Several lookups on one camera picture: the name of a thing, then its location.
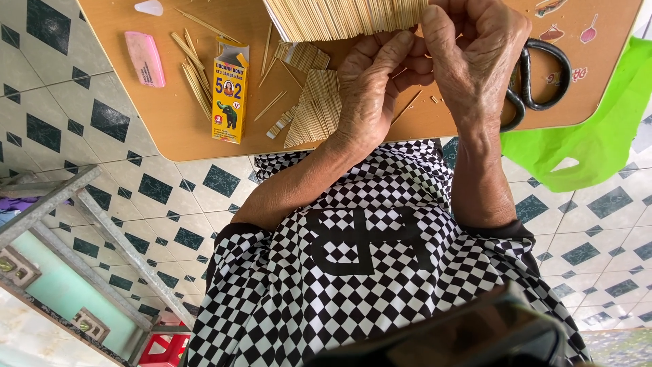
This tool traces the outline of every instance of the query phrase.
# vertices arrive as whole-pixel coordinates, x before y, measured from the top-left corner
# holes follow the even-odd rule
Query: black scissors handle
[[[557,60],[559,66],[561,66],[559,87],[555,92],[555,95],[553,95],[549,101],[544,103],[536,103],[532,98],[532,70],[528,48],[536,48],[537,50],[548,52]],[[564,54],[564,51],[559,47],[542,40],[527,39],[526,45],[521,51],[521,56],[518,58],[518,68],[521,73],[521,95],[513,91],[511,88],[507,88],[507,100],[516,107],[516,115],[510,123],[500,128],[500,132],[504,133],[505,131],[513,130],[521,124],[526,116],[526,107],[529,107],[534,111],[543,111],[559,103],[571,86],[572,67],[570,66],[570,63],[571,62],[566,54]]]

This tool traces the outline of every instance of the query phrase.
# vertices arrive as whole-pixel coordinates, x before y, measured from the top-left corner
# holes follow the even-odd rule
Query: glue box
[[[240,144],[245,131],[249,45],[217,38],[213,69],[214,139]]]

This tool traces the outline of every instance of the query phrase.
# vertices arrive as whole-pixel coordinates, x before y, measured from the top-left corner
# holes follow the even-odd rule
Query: elderly hand
[[[398,94],[434,80],[424,41],[410,31],[363,37],[337,71],[342,113],[332,138],[362,161],[385,140]]]
[[[460,137],[497,136],[509,78],[530,34],[530,21],[501,0],[430,4],[422,14],[423,35]]]

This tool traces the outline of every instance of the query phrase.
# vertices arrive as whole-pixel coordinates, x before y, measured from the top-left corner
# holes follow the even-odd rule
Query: forearm
[[[335,138],[327,139],[301,162],[261,183],[231,220],[274,231],[297,208],[315,201],[337,179],[361,161]]]
[[[460,133],[451,196],[459,224],[498,228],[516,219],[497,133]]]

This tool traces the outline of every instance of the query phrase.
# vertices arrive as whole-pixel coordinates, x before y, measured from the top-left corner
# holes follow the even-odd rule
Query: black and white checkered shirt
[[[463,304],[508,279],[560,320],[569,363],[589,360],[575,322],[539,275],[520,221],[495,230],[451,217],[438,140],[384,144],[274,233],[232,223],[215,240],[188,365],[297,366]],[[306,152],[260,156],[269,178]]]

